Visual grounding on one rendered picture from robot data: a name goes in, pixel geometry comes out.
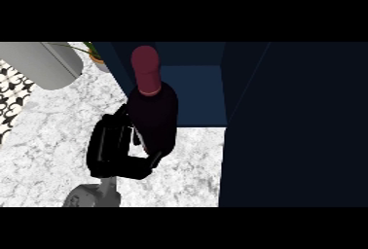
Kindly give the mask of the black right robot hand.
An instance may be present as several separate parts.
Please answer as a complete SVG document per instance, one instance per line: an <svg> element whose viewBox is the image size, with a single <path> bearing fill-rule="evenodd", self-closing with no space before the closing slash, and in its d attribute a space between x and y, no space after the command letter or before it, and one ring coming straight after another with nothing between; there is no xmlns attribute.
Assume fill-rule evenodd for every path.
<svg viewBox="0 0 368 249"><path fill-rule="evenodd" d="M156 151L146 158L128 155L131 129L127 105L122 105L113 115L102 116L91 131L85 152L85 165L91 177L118 176L141 180L152 173L162 152Z"/></svg>

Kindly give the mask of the dark wine bottle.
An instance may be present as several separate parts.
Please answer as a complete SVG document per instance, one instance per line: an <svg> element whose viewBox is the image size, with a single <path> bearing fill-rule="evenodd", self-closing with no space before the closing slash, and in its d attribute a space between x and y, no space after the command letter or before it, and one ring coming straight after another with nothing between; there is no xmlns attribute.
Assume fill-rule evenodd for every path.
<svg viewBox="0 0 368 249"><path fill-rule="evenodd" d="M161 151L167 156L175 146L178 99L161 81L159 56L149 46L131 52L136 87L128 97L128 115L140 134L146 154Z"/></svg>

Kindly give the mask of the dark blue cabinet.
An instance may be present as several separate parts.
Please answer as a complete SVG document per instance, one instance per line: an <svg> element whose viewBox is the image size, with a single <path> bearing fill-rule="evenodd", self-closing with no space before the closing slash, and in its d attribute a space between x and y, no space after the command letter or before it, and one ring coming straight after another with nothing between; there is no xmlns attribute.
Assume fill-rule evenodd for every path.
<svg viewBox="0 0 368 249"><path fill-rule="evenodd" d="M269 49L264 42L149 42L159 56L161 80L178 98L180 127L252 124L248 89Z"/></svg>

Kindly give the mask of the dark blue cabinet door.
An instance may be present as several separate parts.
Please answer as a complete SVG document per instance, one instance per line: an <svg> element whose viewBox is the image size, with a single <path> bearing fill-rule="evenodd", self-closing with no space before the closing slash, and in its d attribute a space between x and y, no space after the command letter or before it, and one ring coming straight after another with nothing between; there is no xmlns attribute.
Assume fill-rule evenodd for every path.
<svg viewBox="0 0 368 249"><path fill-rule="evenodd" d="M266 47L224 136L223 207L368 206L368 43Z"/></svg>

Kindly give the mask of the potted green plant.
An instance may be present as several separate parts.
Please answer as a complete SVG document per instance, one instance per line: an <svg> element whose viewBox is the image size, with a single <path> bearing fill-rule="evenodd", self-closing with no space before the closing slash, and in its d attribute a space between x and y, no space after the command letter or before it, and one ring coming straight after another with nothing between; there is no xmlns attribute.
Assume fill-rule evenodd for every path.
<svg viewBox="0 0 368 249"><path fill-rule="evenodd" d="M76 47L73 47L73 46L71 46L71 45L62 45L62 44L59 44L59 43L57 43L57 44L56 44L56 43L47 43L47 44L56 45L56 46L62 46L62 47L66 47L66 48L71 48L71 49L73 49L73 50L78 50L78 51L87 53L87 54L88 54L88 57L90 57L90 59L91 59L91 61L93 61L93 63L94 63L94 65L96 65L96 67L97 67L97 69L99 69L102 72L109 73L107 66L106 66L106 64L105 64L105 62L103 62L103 60L102 60L102 57L100 57L100 55L99 55L97 50L94 49L94 46L93 46L91 42L82 42L82 44L84 44L85 47L87 47L85 50L78 49Z"/></svg>

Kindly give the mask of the grey rounded appliance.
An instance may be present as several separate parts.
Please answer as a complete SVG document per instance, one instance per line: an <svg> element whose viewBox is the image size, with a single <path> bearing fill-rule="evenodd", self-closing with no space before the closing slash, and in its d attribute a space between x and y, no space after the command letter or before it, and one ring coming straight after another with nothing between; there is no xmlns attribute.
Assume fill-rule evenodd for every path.
<svg viewBox="0 0 368 249"><path fill-rule="evenodd" d="M0 42L0 58L47 90L62 89L81 75L82 62L66 42Z"/></svg>

